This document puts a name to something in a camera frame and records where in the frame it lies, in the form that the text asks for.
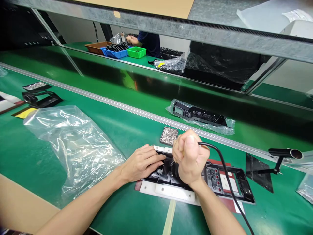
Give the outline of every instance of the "dark blue shirt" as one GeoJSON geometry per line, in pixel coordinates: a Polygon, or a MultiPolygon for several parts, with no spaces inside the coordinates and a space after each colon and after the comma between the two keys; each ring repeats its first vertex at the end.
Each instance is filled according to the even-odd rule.
{"type": "Polygon", "coordinates": [[[161,58],[160,35],[139,31],[137,40],[143,44],[143,48],[147,49],[148,56],[161,58]]]}

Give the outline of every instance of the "hand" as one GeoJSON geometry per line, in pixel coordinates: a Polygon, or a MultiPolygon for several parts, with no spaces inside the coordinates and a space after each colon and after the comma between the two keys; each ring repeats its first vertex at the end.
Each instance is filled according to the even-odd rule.
{"type": "Polygon", "coordinates": [[[127,40],[127,42],[128,42],[129,44],[131,44],[131,39],[132,39],[132,37],[131,37],[130,35],[128,35],[128,36],[126,37],[126,40],[127,40]]]}
{"type": "Polygon", "coordinates": [[[159,166],[163,165],[164,155],[159,155],[153,146],[148,144],[137,149],[119,168],[122,178],[134,182],[148,177],[159,166]]]}
{"type": "Polygon", "coordinates": [[[209,148],[199,146],[198,142],[201,142],[201,139],[193,130],[179,135],[174,141],[173,157],[179,164],[178,174],[181,180],[189,186],[201,180],[201,172],[210,157],[209,148]]]}

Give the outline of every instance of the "green workbench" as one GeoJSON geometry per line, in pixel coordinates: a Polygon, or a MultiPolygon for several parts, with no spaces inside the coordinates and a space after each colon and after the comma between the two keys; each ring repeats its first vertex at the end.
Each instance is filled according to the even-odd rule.
{"type": "Polygon", "coordinates": [[[58,46],[1,52],[0,62],[184,124],[165,110],[174,98],[227,115],[236,120],[235,135],[190,126],[260,150],[313,149],[313,112],[308,110],[58,46]]]}
{"type": "MultiPolygon", "coordinates": [[[[0,79],[0,91],[22,98],[22,86],[36,79],[8,71],[0,79]]],[[[64,99],[60,105],[76,105],[88,115],[121,150],[126,158],[146,143],[162,145],[164,125],[77,93],[53,86],[64,99]]],[[[59,206],[66,173],[48,142],[37,139],[21,119],[11,116],[23,107],[0,115],[0,173],[34,194],[59,206]]],[[[245,169],[245,153],[207,139],[223,153],[225,161],[245,169]]],[[[219,160],[215,151],[211,159],[219,160]]],[[[273,162],[263,159],[269,166],[273,162]]],[[[256,205],[244,204],[255,234],[310,234],[313,207],[296,193],[304,173],[282,166],[283,175],[273,175],[274,194],[249,180],[256,205]]],[[[101,208],[91,227],[102,234],[162,234],[170,200],[134,190],[130,183],[114,193],[101,208]]],[[[248,233],[241,215],[235,214],[248,233]]],[[[205,218],[198,206],[177,202],[171,234],[208,234],[205,218]]]]}
{"type": "MultiPolygon", "coordinates": [[[[68,43],[65,44],[68,47],[79,49],[82,51],[88,51],[88,49],[84,46],[86,44],[90,44],[91,42],[75,42],[75,43],[68,43]]],[[[120,60],[139,64],[141,66],[154,68],[154,66],[148,64],[148,61],[153,61],[155,58],[151,56],[145,56],[141,59],[131,58],[131,57],[123,57],[120,60]]],[[[247,89],[254,81],[249,80],[246,85],[243,86],[242,90],[247,89]]],[[[254,92],[253,94],[271,98],[274,100],[279,100],[291,104],[295,104],[298,106],[306,107],[313,109],[313,96],[309,96],[308,94],[290,90],[284,87],[274,86],[267,83],[262,83],[254,92]]]]}

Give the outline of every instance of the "plastic bag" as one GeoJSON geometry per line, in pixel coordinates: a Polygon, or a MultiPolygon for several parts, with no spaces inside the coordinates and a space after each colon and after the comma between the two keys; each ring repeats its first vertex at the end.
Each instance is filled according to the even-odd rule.
{"type": "Polygon", "coordinates": [[[125,161],[105,133],[75,105],[35,110],[24,120],[24,125],[37,138],[51,143],[67,173],[62,206],[125,161]]]}
{"type": "Polygon", "coordinates": [[[183,52],[181,51],[176,51],[166,47],[161,47],[160,49],[161,49],[161,59],[163,60],[174,59],[180,57],[183,54],[183,52]]]}
{"type": "Polygon", "coordinates": [[[183,53],[180,57],[169,60],[156,60],[153,62],[153,65],[156,69],[161,71],[182,75],[186,65],[184,55],[183,53]]]}
{"type": "Polygon", "coordinates": [[[313,21],[313,18],[308,13],[299,9],[282,13],[282,15],[286,16],[290,23],[295,20],[313,21]]]}
{"type": "Polygon", "coordinates": [[[191,42],[186,69],[209,73],[208,82],[217,78],[226,78],[239,84],[245,84],[270,57],[209,44],[191,42]]]}
{"type": "Polygon", "coordinates": [[[110,42],[114,44],[120,44],[122,43],[122,36],[120,33],[116,34],[114,37],[110,38],[110,42]]]}
{"type": "Polygon", "coordinates": [[[297,190],[302,197],[313,204],[313,175],[306,174],[297,190]]]}
{"type": "MultiPolygon", "coordinates": [[[[169,107],[166,107],[166,110],[169,111],[173,115],[175,115],[173,113],[173,108],[174,108],[175,101],[177,101],[179,103],[182,103],[182,104],[186,105],[189,108],[191,108],[193,106],[193,105],[190,105],[188,103],[185,103],[185,102],[179,101],[177,99],[174,99],[174,100],[172,100],[171,105],[169,107]]],[[[181,119],[184,120],[185,122],[189,123],[189,124],[195,124],[195,125],[203,127],[205,129],[209,129],[209,130],[215,131],[215,132],[220,133],[220,134],[224,134],[224,135],[234,135],[235,134],[235,122],[236,121],[232,120],[232,119],[226,118],[227,127],[226,126],[213,126],[211,124],[200,122],[200,121],[196,121],[196,120],[191,120],[190,121],[190,120],[186,120],[184,118],[181,118],[181,119]]]]}

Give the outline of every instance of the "green plastic bin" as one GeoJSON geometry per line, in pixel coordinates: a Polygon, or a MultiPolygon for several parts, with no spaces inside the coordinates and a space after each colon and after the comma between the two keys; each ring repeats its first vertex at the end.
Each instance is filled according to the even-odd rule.
{"type": "Polygon", "coordinates": [[[147,49],[142,47],[131,47],[127,49],[129,57],[140,59],[146,55],[147,49]]]}

